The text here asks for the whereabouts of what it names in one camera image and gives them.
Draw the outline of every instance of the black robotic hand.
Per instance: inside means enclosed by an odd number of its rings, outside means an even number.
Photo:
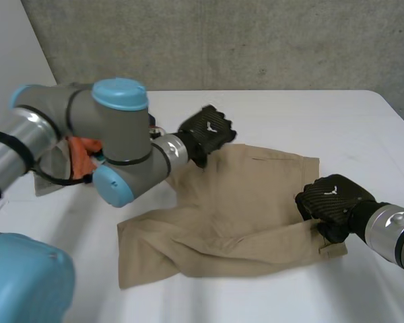
[[[354,232],[351,218],[356,215],[357,205],[379,205],[361,186],[337,174],[306,185],[295,201],[304,220],[311,217],[321,220],[318,231],[334,244],[343,242]]]
[[[225,119],[224,113],[213,106],[206,106],[184,121],[175,135],[186,146],[189,159],[204,168],[207,156],[233,141],[236,131],[232,130],[232,122]]]

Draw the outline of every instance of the gray wall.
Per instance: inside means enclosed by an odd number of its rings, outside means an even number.
[[[22,0],[58,82],[370,89],[404,118],[404,0]]]

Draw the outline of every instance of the white tabletop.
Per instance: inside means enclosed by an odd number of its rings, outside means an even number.
[[[404,207],[404,122],[368,91],[151,92],[150,112],[172,132],[205,104],[234,122],[237,143],[321,159],[321,175],[340,173],[379,201]],[[266,277],[169,279],[120,291],[117,223],[175,204],[161,183],[122,209],[93,187],[34,197],[18,180],[0,204],[0,231],[64,249],[77,270],[66,322],[404,322],[404,271],[347,239],[349,254]]]

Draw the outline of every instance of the silver cylinder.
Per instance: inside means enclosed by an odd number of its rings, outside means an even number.
[[[165,135],[153,141],[153,145],[159,147],[167,156],[170,163],[170,171],[173,171],[189,161],[187,149],[182,141],[174,135]]]
[[[397,261],[395,248],[404,233],[404,208],[386,205],[368,220],[365,229],[367,245],[387,260],[402,266]]]
[[[23,108],[13,110],[13,114],[0,124],[0,132],[19,139],[35,160],[57,143],[52,126],[36,113]],[[12,148],[0,143],[1,192],[25,172],[26,165],[22,158]]]

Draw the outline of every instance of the beige trousers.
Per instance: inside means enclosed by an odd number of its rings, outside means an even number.
[[[318,178],[318,159],[227,145],[202,170],[171,174],[178,206],[118,225],[119,285],[176,273],[190,277],[266,275],[347,254],[303,221],[294,198]]]

